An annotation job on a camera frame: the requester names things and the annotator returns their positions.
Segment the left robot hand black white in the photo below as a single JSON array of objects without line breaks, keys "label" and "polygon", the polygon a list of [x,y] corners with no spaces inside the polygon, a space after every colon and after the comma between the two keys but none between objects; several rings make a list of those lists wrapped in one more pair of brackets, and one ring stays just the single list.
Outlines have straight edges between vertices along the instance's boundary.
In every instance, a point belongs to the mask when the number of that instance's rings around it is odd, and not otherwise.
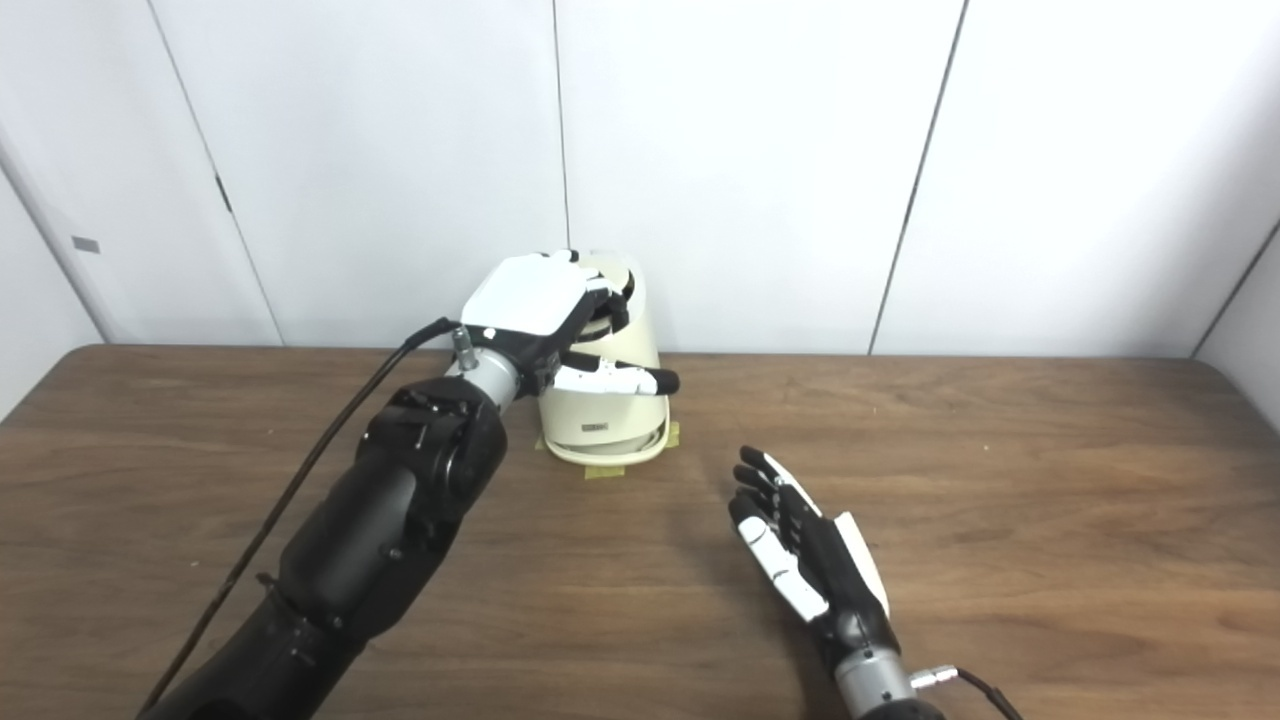
[{"label": "left robot hand black white", "polygon": [[675,372],[576,350],[626,331],[640,300],[634,277],[613,281],[571,250],[507,258],[463,305],[460,323],[471,345],[456,350],[452,373],[498,407],[548,389],[676,395]]}]

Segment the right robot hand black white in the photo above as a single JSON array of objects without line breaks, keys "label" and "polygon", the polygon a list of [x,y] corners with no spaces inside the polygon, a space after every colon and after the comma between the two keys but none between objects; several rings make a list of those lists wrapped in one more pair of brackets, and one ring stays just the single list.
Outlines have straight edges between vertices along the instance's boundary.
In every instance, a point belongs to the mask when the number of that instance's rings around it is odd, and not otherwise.
[{"label": "right robot hand black white", "polygon": [[767,452],[742,446],[728,502],[740,539],[833,671],[874,648],[899,653],[884,583],[851,512],[824,514]]}]

